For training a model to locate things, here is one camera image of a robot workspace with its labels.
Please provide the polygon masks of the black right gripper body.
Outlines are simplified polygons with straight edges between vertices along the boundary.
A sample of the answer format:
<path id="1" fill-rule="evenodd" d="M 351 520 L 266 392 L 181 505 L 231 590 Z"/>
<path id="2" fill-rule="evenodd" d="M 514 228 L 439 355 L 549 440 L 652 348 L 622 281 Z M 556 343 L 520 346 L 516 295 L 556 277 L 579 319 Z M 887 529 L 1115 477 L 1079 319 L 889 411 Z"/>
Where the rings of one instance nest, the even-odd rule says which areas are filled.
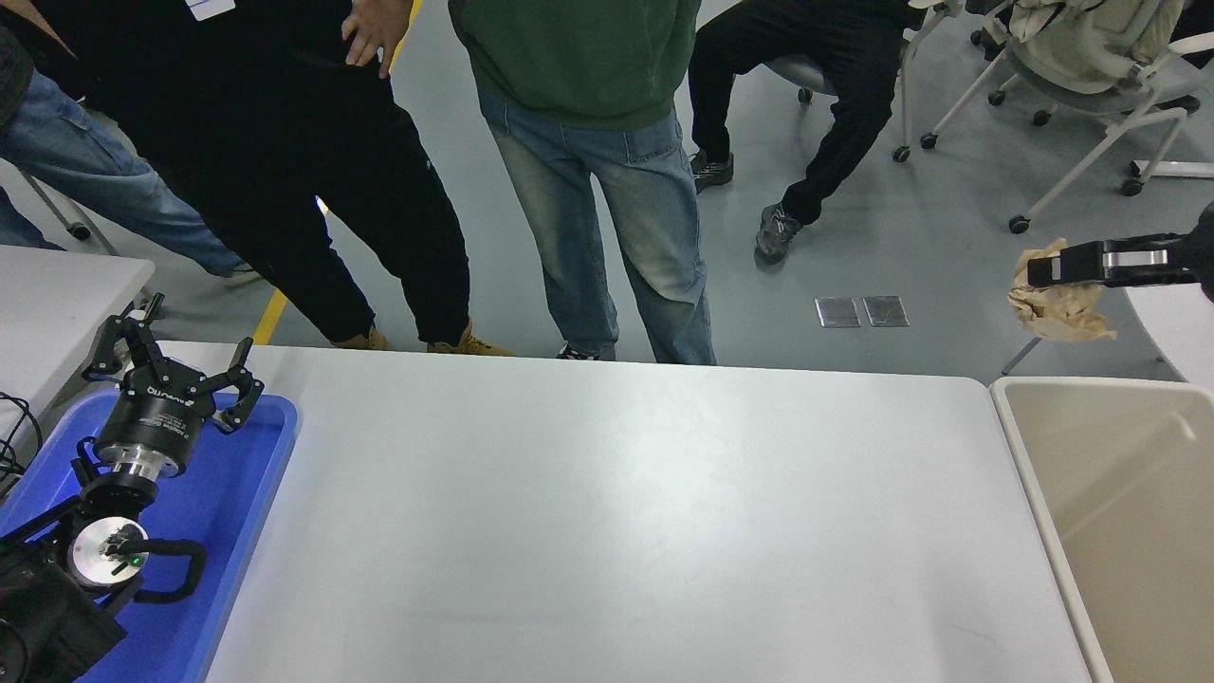
<path id="1" fill-rule="evenodd" d="M 1214 206 L 1213 203 L 1209 203 L 1197 221 L 1197 280 L 1206 298 L 1210 302 L 1214 298 L 1213 215 Z"/>

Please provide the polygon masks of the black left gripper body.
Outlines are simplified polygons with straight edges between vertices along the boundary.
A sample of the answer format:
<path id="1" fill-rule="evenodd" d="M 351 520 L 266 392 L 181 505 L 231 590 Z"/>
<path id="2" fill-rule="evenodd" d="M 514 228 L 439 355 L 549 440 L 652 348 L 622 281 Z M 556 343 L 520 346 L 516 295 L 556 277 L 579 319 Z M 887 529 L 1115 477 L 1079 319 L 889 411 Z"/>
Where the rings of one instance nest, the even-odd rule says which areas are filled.
<path id="1" fill-rule="evenodd" d="M 102 463 L 118 463 L 123 455 L 154 453 L 170 466 L 187 466 L 212 411 L 212 395 L 191 395 L 185 385 L 159 388 L 134 372 L 119 383 L 117 406 L 96 437 L 95 455 Z"/>

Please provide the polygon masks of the person's left hand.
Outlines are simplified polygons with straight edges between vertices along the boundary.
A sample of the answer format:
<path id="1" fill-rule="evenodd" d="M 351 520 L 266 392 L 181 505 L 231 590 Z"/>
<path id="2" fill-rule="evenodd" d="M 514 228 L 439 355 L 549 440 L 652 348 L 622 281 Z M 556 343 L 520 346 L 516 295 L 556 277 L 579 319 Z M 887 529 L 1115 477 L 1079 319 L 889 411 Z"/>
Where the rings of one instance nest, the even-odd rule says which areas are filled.
<path id="1" fill-rule="evenodd" d="M 352 1 L 341 23 L 348 42 L 347 66 L 368 66 L 378 56 L 378 76 L 390 76 L 395 53 L 412 25 L 414 1 Z"/>

